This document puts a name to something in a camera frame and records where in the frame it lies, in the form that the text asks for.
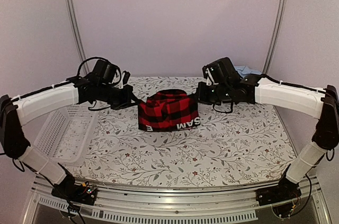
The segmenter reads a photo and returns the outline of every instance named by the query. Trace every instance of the vent grille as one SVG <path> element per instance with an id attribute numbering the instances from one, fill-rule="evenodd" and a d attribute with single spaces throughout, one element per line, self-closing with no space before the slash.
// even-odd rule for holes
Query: vent grille
<path id="1" fill-rule="evenodd" d="M 235 214 L 226 214 L 217 217 L 173 217 L 173 218 L 147 218 L 134 217 L 127 214 L 118 214 L 108 211 L 93 210 L 92 217 L 114 223 L 135 223 L 135 224 L 222 224 L 242 223 L 257 220 L 255 211 L 246 211 Z"/>
<path id="2" fill-rule="evenodd" d="M 39 203 L 48 207 L 67 211 L 68 204 L 61 199 L 40 196 Z M 255 211 L 246 211 L 234 214 L 224 214 L 220 216 L 206 217 L 144 217 L 132 216 L 129 214 L 119 214 L 106 210 L 93 209 L 92 215 L 82 214 L 84 217 L 106 220 L 119 224 L 233 224 L 257 220 Z"/>
<path id="3" fill-rule="evenodd" d="M 39 203 L 57 210 L 67 210 L 68 204 L 62 200 L 40 196 Z"/>

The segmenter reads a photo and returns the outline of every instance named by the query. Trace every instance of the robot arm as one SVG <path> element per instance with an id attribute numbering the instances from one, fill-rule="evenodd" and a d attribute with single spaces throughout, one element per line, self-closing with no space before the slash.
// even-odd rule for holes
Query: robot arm
<path id="1" fill-rule="evenodd" d="M 197 97 L 201 103 L 271 104 L 296 110 L 319 120 L 312 141 L 285 170 L 279 185 L 257 191 L 257 199 L 261 205 L 300 196 L 298 183 L 321 161 L 328 150 L 339 143 L 338 97 L 335 87 L 304 87 L 278 82 L 264 74 L 251 74 L 241 78 L 229 58 L 204 66 L 203 73 L 207 82 L 200 82 L 197 89 Z"/>
<path id="2" fill-rule="evenodd" d="M 0 98 L 0 143 L 4 153 L 47 178 L 54 186 L 52 195 L 93 204 L 96 191 L 92 186 L 90 193 L 79 197 L 79 191 L 83 192 L 84 188 L 75 185 L 75 179 L 68 170 L 31 145 L 21 126 L 61 107 L 87 101 L 103 101 L 115 110 L 135 105 L 138 100 L 132 93 L 132 86 L 126 84 L 129 73 L 120 73 L 123 78 L 119 83 L 112 83 L 118 70 L 120 73 L 117 66 L 98 60 L 93 71 L 85 77 L 75 76 L 58 85 L 12 99 L 8 95 Z"/>

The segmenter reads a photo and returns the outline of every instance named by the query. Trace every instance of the cable tie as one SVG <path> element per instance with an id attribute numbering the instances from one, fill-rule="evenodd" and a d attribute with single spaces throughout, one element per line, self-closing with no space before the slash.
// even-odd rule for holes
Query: cable tie
<path id="1" fill-rule="evenodd" d="M 47 166 L 47 164 L 49 163 L 49 158 L 47 157 L 47 161 L 46 161 L 46 163 L 42 166 L 42 168 L 39 170 L 39 171 L 37 171 L 36 172 L 36 174 L 40 174 L 40 172 Z"/>

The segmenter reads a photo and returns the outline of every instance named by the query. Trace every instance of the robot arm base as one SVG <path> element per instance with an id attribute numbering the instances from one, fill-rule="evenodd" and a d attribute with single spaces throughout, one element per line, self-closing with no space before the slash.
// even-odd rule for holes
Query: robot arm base
<path id="1" fill-rule="evenodd" d="M 278 185 L 256 190 L 256 200 L 260 206 L 292 200 L 301 196 L 299 184 L 292 183 L 286 178 L 288 168 L 279 180 Z"/>

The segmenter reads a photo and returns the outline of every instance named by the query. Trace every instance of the blue cloth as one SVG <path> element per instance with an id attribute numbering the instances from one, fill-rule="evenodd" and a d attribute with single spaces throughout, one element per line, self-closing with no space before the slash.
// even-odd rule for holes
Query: blue cloth
<path id="1" fill-rule="evenodd" d="M 242 77 L 245 77 L 248 74 L 261 74 L 259 70 L 250 69 L 247 66 L 235 66 L 235 69 Z"/>

